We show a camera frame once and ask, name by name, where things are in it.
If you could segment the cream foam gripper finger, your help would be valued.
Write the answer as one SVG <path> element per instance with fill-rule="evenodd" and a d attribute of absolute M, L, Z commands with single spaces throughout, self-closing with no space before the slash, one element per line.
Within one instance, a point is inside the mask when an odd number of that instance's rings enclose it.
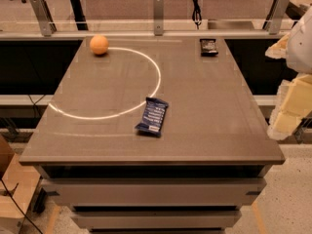
<path fill-rule="evenodd" d="M 272 59 L 284 59 L 286 57 L 289 37 L 290 34 L 284 35 L 280 40 L 266 50 L 265 55 Z"/>
<path fill-rule="evenodd" d="M 312 75 L 298 74 L 291 81 L 283 80 L 278 88 L 276 104 L 267 134 L 275 140 L 284 140 L 312 112 Z"/>

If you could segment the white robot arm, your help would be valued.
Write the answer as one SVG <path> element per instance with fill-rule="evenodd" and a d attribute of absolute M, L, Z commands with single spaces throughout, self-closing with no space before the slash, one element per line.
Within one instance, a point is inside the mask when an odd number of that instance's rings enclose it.
<path fill-rule="evenodd" d="M 291 32 L 269 47 L 265 55 L 285 59 L 296 71 L 291 81 L 283 80 L 278 88 L 267 133 L 270 138 L 289 137 L 312 111 L 312 7 L 295 24 Z"/>

